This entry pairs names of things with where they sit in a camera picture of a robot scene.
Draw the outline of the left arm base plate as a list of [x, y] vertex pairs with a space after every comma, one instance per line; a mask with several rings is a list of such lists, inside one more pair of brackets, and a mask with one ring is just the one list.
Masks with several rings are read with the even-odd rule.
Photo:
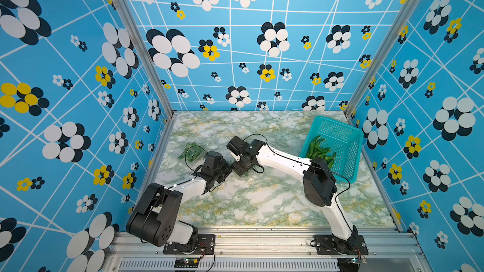
[[199, 234], [187, 244], [167, 243], [163, 254], [167, 255], [213, 255], [216, 242], [214, 234]]

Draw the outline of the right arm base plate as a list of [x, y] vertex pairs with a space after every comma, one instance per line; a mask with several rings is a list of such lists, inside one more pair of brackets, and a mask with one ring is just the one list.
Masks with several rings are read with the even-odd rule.
[[315, 235], [310, 246], [318, 255], [367, 256], [368, 247], [363, 236], [352, 236], [343, 240], [334, 235]]

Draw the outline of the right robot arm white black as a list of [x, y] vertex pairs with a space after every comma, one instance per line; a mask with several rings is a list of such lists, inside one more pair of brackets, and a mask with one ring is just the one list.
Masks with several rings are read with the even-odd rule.
[[312, 161], [276, 151], [262, 142], [254, 146], [228, 146], [234, 157], [233, 169], [240, 176], [256, 166], [283, 171], [302, 182], [304, 195], [311, 204], [321, 208], [328, 220], [333, 248], [342, 254], [360, 250], [357, 228], [349, 221], [340, 205], [336, 179], [324, 159]]

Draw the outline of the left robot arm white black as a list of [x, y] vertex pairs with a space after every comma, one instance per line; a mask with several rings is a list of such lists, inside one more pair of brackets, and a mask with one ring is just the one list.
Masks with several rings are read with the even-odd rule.
[[180, 207], [211, 192], [217, 184], [223, 184], [231, 172], [226, 161], [217, 166], [208, 163], [197, 167], [189, 179], [170, 187], [151, 183], [129, 217], [126, 232], [142, 243], [157, 247], [176, 244], [185, 253], [193, 251], [198, 241], [198, 228], [179, 221]]

